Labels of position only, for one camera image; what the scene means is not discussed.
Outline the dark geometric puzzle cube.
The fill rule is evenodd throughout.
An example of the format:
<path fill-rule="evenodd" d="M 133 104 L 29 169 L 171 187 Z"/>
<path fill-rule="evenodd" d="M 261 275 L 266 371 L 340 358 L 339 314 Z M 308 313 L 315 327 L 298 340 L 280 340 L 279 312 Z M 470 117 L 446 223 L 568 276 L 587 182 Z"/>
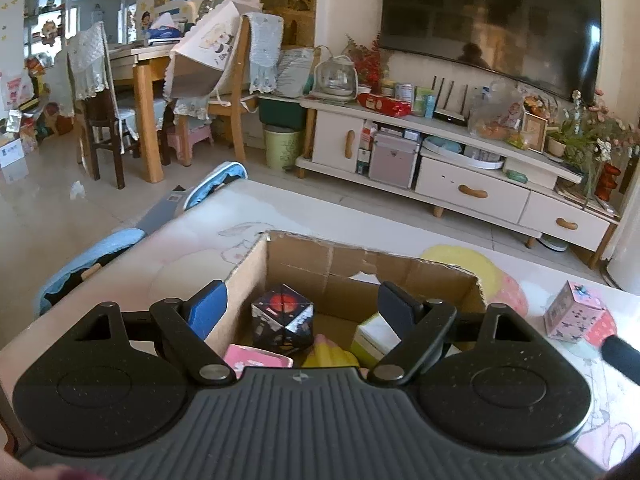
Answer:
<path fill-rule="evenodd" d="M 255 347 L 289 356 L 314 343 L 314 304 L 280 284 L 252 302 Z"/>

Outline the pink small carton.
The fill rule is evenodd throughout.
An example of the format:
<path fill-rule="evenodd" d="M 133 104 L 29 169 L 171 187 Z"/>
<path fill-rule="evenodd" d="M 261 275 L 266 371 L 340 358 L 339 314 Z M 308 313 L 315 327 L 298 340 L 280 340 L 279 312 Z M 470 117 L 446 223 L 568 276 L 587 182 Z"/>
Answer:
<path fill-rule="evenodd" d="M 224 354 L 226 362 L 240 379 L 247 367 L 291 368 L 294 360 L 288 356 L 254 347 L 230 344 Z"/>

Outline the pink patterned gift box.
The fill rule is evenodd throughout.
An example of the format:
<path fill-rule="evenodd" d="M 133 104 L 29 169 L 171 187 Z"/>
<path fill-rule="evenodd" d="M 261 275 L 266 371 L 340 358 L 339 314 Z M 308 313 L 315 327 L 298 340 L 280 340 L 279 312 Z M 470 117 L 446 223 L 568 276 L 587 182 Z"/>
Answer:
<path fill-rule="evenodd" d="M 574 344 L 599 322 L 605 310 L 597 289 L 567 281 L 544 312 L 544 328 L 550 338 Z"/>

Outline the green milk carton box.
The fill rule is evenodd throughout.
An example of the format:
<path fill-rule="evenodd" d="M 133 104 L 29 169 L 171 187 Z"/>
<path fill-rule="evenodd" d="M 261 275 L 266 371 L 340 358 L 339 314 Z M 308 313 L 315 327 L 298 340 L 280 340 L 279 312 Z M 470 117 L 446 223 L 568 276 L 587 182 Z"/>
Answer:
<path fill-rule="evenodd" d="M 253 343 L 250 305 L 280 284 L 314 304 L 314 334 L 348 349 L 356 327 L 378 312 L 378 285 L 392 282 L 416 300 L 441 299 L 483 313 L 480 280 L 458 266 L 376 252 L 283 231 L 262 234 L 224 284 L 226 312 L 205 339 L 218 356 Z"/>

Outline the white standing air conditioner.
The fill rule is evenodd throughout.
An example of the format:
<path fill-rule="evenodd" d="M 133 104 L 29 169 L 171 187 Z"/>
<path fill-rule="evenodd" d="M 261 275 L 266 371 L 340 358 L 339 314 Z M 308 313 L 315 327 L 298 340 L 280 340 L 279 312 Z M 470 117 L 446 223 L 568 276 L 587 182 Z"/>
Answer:
<path fill-rule="evenodd" d="M 620 210 L 620 223 L 605 249 L 608 257 L 602 270 L 612 287 L 639 295 L 639 156 L 626 162 L 620 185 L 613 194 Z"/>

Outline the white tv cabinet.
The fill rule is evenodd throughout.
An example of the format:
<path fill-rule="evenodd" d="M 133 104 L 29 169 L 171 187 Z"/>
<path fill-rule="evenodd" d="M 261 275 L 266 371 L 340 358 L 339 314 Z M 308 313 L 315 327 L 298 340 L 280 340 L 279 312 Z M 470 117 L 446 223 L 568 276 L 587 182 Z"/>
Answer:
<path fill-rule="evenodd" d="M 561 193 L 578 174 L 534 151 L 471 136 L 436 119 L 390 117 L 361 105 L 303 99 L 307 112 L 298 172 L 334 177 L 477 218 L 526 236 L 533 246 L 548 235 L 590 252 L 596 266 L 620 223 L 616 212 Z M 369 166 L 375 133 L 420 145 L 411 188 L 372 180 Z"/>

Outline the pink storage box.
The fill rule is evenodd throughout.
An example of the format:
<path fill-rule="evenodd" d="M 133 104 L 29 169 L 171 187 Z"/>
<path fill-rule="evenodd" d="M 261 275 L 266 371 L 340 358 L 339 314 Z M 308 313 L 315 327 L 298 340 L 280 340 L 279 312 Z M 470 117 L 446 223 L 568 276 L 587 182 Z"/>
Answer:
<path fill-rule="evenodd" d="M 398 188 L 411 188 L 420 145 L 414 141 L 377 132 L 373 138 L 368 175 L 372 180 Z"/>

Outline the red vase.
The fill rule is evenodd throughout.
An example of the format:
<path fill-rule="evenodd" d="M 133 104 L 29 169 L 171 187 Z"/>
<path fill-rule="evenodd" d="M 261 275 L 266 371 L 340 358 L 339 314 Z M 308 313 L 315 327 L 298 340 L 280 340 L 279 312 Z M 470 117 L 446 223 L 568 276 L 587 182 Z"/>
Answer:
<path fill-rule="evenodd" d="M 620 168 L 613 166 L 610 162 L 606 162 L 601 170 L 594 196 L 599 200 L 608 202 L 611 199 L 611 193 L 616 189 L 616 179 L 620 176 Z"/>

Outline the green waste bin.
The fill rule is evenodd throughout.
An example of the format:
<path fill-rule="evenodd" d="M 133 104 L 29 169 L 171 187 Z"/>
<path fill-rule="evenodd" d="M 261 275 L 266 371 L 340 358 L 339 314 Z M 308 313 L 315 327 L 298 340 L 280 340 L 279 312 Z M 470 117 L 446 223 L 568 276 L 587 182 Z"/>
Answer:
<path fill-rule="evenodd" d="M 273 170 L 291 170 L 300 155 L 301 138 L 299 130 L 264 125 L 267 166 Z"/>

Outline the red snack package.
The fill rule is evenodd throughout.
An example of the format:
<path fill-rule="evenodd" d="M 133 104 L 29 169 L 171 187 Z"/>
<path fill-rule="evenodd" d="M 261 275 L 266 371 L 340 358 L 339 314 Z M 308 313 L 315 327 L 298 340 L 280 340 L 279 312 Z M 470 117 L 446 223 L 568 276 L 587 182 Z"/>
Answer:
<path fill-rule="evenodd" d="M 390 117 L 405 117 L 411 114 L 411 105 L 405 101 L 379 96 L 373 93 L 360 93 L 357 102 L 367 110 Z"/>

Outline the clear plastic bag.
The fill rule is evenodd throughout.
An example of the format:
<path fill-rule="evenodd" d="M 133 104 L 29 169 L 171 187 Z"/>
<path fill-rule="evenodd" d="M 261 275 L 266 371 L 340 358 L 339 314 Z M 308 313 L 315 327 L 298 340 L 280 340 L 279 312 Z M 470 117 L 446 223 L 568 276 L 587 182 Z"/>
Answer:
<path fill-rule="evenodd" d="M 469 133 L 477 138 L 505 141 L 520 128 L 523 110 L 524 94 L 515 82 L 493 81 L 472 102 Z"/>

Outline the red dried flower bouquet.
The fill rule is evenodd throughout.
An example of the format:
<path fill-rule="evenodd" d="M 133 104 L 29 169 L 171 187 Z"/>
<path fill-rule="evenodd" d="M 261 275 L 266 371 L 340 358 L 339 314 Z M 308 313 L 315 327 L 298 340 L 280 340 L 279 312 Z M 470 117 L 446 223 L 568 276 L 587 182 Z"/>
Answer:
<path fill-rule="evenodd" d="M 360 86 L 369 87 L 372 93 L 378 92 L 383 75 L 380 36 L 375 37 L 370 47 L 357 44 L 348 36 L 343 53 L 354 63 Z"/>

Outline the glass kettle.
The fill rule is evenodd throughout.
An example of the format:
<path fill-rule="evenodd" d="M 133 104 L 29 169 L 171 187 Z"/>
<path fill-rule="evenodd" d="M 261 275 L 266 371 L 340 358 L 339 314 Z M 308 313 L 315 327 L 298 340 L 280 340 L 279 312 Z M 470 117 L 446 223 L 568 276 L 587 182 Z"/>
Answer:
<path fill-rule="evenodd" d="M 357 97 L 358 75 L 355 63 L 348 55 L 334 55 L 326 46 L 314 49 L 318 63 L 312 70 L 309 95 L 315 99 L 348 103 Z"/>

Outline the wooden chair with cover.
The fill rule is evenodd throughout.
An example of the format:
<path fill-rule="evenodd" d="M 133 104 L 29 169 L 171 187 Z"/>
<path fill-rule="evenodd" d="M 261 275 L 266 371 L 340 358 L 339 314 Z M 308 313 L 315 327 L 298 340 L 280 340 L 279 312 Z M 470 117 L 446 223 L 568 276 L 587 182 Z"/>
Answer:
<path fill-rule="evenodd" d="M 224 119 L 238 162 L 246 161 L 242 117 L 276 90 L 283 32 L 284 19 L 259 3 L 224 0 L 169 53 L 164 95 L 175 113 Z"/>

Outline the wooden picture frame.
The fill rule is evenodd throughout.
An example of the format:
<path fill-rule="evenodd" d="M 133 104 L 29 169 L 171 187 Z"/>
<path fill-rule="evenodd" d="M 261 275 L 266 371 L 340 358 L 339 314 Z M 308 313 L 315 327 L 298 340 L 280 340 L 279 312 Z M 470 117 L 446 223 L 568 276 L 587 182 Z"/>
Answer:
<path fill-rule="evenodd" d="M 521 138 L 526 150 L 541 153 L 546 143 L 548 122 L 529 112 L 523 114 L 521 125 Z"/>

